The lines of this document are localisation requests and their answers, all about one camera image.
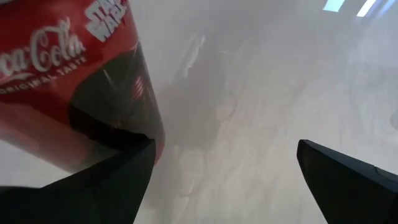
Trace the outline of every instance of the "red can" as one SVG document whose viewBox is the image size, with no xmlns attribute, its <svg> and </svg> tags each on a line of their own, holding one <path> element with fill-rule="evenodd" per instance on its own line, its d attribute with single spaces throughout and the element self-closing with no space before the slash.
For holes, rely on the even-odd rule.
<svg viewBox="0 0 398 224">
<path fill-rule="evenodd" d="M 76 172 L 117 153 L 108 137 L 125 130 L 155 139 L 159 159 L 164 129 L 128 1 L 14 0 L 0 27 L 1 139 Z"/>
</svg>

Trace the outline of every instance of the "star wars logo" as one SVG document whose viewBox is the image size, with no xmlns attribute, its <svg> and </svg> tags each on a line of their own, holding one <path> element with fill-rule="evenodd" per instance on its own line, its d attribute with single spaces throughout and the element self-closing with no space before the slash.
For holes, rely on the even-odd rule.
<svg viewBox="0 0 398 224">
<path fill-rule="evenodd" d="M 126 9 L 121 0 L 97 0 L 85 10 L 86 17 L 91 20 L 86 29 L 104 42 L 120 25 Z"/>
</svg>

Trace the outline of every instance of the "white floor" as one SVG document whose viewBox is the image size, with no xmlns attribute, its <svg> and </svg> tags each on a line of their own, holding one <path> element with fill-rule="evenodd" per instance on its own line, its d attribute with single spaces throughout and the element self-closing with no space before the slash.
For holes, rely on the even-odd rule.
<svg viewBox="0 0 398 224">
<path fill-rule="evenodd" d="M 131 0 L 167 132 L 135 223 L 326 223 L 299 139 L 398 174 L 398 4 L 365 1 Z M 66 176 L 2 148 L 0 184 Z"/>
</svg>

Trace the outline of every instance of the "black object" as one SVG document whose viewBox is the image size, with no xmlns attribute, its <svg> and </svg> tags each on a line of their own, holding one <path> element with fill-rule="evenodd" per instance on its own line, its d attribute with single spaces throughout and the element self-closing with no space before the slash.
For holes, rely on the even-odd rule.
<svg viewBox="0 0 398 224">
<path fill-rule="evenodd" d="M 152 174 L 155 142 L 129 149 L 41 189 L 0 187 L 0 223 L 132 224 Z"/>
<path fill-rule="evenodd" d="M 328 223 L 398 223 L 395 174 L 309 140 L 297 159 Z"/>
</svg>

